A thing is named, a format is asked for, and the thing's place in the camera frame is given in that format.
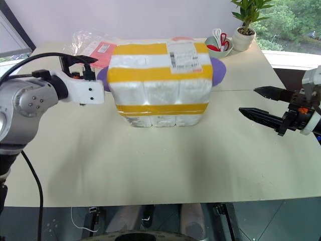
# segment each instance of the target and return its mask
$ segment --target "scissors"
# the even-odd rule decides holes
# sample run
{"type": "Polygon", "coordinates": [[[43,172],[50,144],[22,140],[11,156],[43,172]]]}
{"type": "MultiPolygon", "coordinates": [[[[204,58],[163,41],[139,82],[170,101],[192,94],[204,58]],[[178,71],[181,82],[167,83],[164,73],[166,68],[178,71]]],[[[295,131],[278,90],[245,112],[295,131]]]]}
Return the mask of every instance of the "scissors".
{"type": "Polygon", "coordinates": [[[230,48],[230,43],[229,41],[226,40],[226,38],[227,38],[226,33],[221,33],[221,44],[222,44],[221,51],[226,51],[230,48]]]}

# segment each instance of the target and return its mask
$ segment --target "table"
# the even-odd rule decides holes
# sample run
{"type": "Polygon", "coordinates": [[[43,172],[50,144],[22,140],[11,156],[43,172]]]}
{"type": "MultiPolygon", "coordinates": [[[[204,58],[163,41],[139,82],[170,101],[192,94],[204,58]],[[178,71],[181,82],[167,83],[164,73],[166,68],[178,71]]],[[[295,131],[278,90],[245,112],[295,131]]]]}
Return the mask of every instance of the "table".
{"type": "MultiPolygon", "coordinates": [[[[35,53],[59,51],[47,44],[35,53]]],[[[321,195],[321,148],[313,135],[272,129],[245,118],[239,107],[282,116],[286,103],[252,91],[281,86],[256,44],[223,59],[226,79],[214,89],[204,118],[188,128],[132,128],[105,104],[59,103],[40,122],[25,151],[44,190],[44,206],[109,206],[234,202],[321,195]],[[258,78],[248,72],[262,73],[258,78]]],[[[50,57],[21,73],[59,67],[50,57]]],[[[12,165],[6,206],[38,206],[36,183],[22,157],[12,165]]]]}

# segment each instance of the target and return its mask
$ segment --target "floor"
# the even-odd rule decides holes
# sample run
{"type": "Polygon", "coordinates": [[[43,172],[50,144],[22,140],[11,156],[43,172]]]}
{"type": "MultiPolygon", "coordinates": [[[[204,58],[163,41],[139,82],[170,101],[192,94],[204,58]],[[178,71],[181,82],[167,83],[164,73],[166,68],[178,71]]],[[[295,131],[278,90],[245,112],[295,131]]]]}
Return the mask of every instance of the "floor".
{"type": "MultiPolygon", "coordinates": [[[[321,237],[321,197],[234,203],[243,241],[318,241],[321,237]]],[[[179,205],[156,205],[152,230],[180,231],[179,205]]],[[[108,207],[98,226],[103,233],[117,207],[108,207]]],[[[73,219],[79,226],[88,208],[73,208],[73,219]]],[[[0,240],[36,240],[37,208],[6,207],[0,216],[0,240]]],[[[208,211],[205,223],[209,240],[216,241],[208,211]]],[[[70,208],[45,208],[43,240],[78,240],[82,230],[73,226],[70,208]]],[[[225,227],[226,241],[231,238],[225,227]]]]}

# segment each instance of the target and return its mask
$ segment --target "black cable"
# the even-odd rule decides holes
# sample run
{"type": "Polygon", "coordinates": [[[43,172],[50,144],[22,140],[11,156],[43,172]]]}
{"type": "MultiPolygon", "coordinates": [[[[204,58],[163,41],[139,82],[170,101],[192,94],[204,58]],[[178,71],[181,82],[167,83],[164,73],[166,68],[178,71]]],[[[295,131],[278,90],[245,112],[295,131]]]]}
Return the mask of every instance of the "black cable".
{"type": "Polygon", "coordinates": [[[26,163],[28,164],[30,171],[32,172],[32,175],[34,176],[38,189],[39,189],[39,196],[40,196],[40,205],[39,205],[39,215],[38,215],[38,231],[37,231],[37,241],[41,241],[41,234],[42,234],[42,216],[44,211],[44,195],[42,193],[42,187],[41,183],[39,181],[39,178],[35,172],[34,167],[31,165],[31,162],[29,161],[29,158],[27,157],[26,153],[24,151],[21,151],[22,156],[24,157],[26,163]]]}
{"type": "Polygon", "coordinates": [[[15,78],[26,78],[26,77],[32,77],[32,74],[15,74],[8,76],[7,80],[9,79],[15,79],[15,78]]]}
{"type": "Polygon", "coordinates": [[[20,68],[21,66],[35,60],[35,59],[40,59],[43,57],[49,57],[49,56],[62,56],[62,57],[72,57],[75,59],[78,59],[81,63],[83,63],[85,65],[85,69],[90,69],[90,65],[87,61],[85,61],[83,58],[78,57],[78,56],[73,56],[70,54],[63,54],[63,53],[44,53],[44,54],[37,54],[34,56],[29,57],[28,59],[24,59],[23,61],[19,62],[18,64],[16,64],[15,66],[13,66],[12,68],[10,68],[6,73],[4,73],[4,75],[0,78],[0,85],[8,80],[9,75],[14,72],[16,69],[20,68]]]}

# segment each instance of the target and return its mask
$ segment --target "bowl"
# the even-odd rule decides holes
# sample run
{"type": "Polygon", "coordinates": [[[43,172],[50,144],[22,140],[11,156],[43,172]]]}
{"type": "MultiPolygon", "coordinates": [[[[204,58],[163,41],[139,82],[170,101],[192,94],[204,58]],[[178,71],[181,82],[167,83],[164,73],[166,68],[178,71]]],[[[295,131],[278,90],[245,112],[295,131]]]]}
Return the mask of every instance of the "bowl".
{"type": "MultiPolygon", "coordinates": [[[[231,52],[231,50],[233,49],[233,41],[231,39],[226,39],[226,41],[228,41],[230,43],[230,47],[226,51],[218,52],[218,51],[214,51],[214,50],[207,48],[209,50],[210,57],[221,59],[221,58],[224,58],[225,56],[227,56],[231,52]]],[[[213,36],[208,37],[205,40],[205,44],[206,45],[214,45],[217,47],[216,41],[213,36]]]]}

